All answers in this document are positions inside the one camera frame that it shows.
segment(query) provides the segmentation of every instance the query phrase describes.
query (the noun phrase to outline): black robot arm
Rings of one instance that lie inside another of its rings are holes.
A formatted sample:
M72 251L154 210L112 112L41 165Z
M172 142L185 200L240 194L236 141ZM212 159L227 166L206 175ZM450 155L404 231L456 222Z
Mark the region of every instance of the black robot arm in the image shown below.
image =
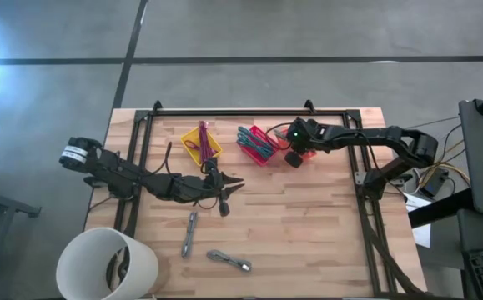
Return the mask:
M371 169L363 178L362 192L369 199L381 199L386 181L397 178L412 168L425 168L434 163L438 142L418 130L391 126L385 128L348 129L321 124L313 119L297 117L288 128L286 138L291 152L285 160L292 166L302 163L300 155L313 150L329 153L346 146L387 146L398 155L379 169Z
M165 160L154 172L122 159L117 153L102 148L102 144L90 138L71 137L59 162L67 169L89 173L84 181L94 186L95 183L108 185L110 194L119 199L131 199L143 186L156 198L177 203L193 203L206 198L218 198L221 215L228 214L228 205L224 203L228 196L243 184L227 187L225 184L238 183L241 178L228 177L217 169L217 159L212 158L203 165L205 179L198 176L182 176L180 173L158 173L166 165L171 144Z

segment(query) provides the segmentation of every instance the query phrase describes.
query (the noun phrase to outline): red tray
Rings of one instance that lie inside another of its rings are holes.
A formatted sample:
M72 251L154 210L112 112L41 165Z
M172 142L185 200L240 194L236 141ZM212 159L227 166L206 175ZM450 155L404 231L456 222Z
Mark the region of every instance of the red tray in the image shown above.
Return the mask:
M246 147L246 146L242 146L242 145L239 145L239 147L241 148L241 150L243 150L243 152L247 153L247 155L249 155L256 163L258 163L261 167L263 167L264 165L266 165L269 160L271 160L271 158L274 157L274 155L276 155L276 153L278 153L278 148L279 148L279 145L278 143L271 137L267 138L265 136L265 131L262 131L261 129L259 129L259 127L257 126L253 126L250 128L250 132L255 135L256 137L260 138L262 141L267 141L267 142L270 142L271 145L273 145L274 147L274 152L273 154L271 154L271 156L269 157L269 159L265 160L263 157L261 157L261 155L259 155L259 153L254 150L253 148L251 147ZM258 142L258 141L255 141L253 140L254 143L257 143L258 145L261 145L261 142Z

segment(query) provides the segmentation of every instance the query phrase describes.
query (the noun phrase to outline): white trash can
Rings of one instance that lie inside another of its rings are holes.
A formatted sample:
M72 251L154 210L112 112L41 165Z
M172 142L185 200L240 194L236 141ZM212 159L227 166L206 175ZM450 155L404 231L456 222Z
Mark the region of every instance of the white trash can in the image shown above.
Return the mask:
M113 255L128 247L130 263L124 280L111 291L106 269ZM67 300L135 300L154 285L158 258L148 246L109 228L76 236L63 250L56 270L59 292Z

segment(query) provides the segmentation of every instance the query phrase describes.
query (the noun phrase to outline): wooden tabletop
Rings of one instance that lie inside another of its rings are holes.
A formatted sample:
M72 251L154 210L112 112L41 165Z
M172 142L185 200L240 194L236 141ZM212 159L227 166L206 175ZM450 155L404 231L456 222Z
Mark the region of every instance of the wooden tabletop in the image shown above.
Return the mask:
M380 108L359 109L365 128L385 126ZM135 109L113 110L109 125L105 148L120 151L122 158L127 156L134 112ZM347 151L319 152L299 168L289 166L283 155L277 155L266 167L260 167L240 151L236 143L238 126L267 129L291 121L292 117L155 117L147 169L159 166L167 144L173 142L171 172L202 175L180 142L180 137L201 119L209 122L209 131L224 150L219 170L244 178L245 186L229 198L227 217L220 217L216 207L204 210L192 204L160 201L143 189L135 238L170 265L169 279L156 296L372 296ZM342 125L340 117L314 119ZM142 140L143 130L135 163ZM387 147L374 150L380 166L392 159ZM107 194L107 190L96 191L92 204ZM92 210L86 229L112 227L116 202L106 202ZM205 207L213 203L214 199L202 201ZM426 290L402 197L387 194L380 206L391 254L414 284ZM199 220L192 255L183 259L180 251L192 211L199 212ZM211 249L251 261L252 272L209 260L206 252ZM384 282L380 258L377 266L380 281Z

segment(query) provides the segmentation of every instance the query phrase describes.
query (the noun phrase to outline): concrete floor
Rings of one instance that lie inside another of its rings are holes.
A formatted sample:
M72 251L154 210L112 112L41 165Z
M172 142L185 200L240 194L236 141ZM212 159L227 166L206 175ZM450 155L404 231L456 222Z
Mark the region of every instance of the concrete floor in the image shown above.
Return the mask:
M0 58L124 58L138 5L0 0ZM483 0L156 0L135 54L295 55L483 55ZM103 140L121 70L0 66L0 194L43 207L38 219L14 221L0 258L0 299L59 296L56 263L82 231L91 190L58 158L71 136ZM483 62L142 65L131 68L122 107L298 107L311 99L382 107L387 124L406 127L455 116L457 103L473 98L483 98ZM423 130L441 138L457 122ZM463 156L455 164L466 169ZM434 226L443 233L437 241L454 239L450 222ZM455 254L440 245L420 249L429 290L461 296L459 272L439 267Z

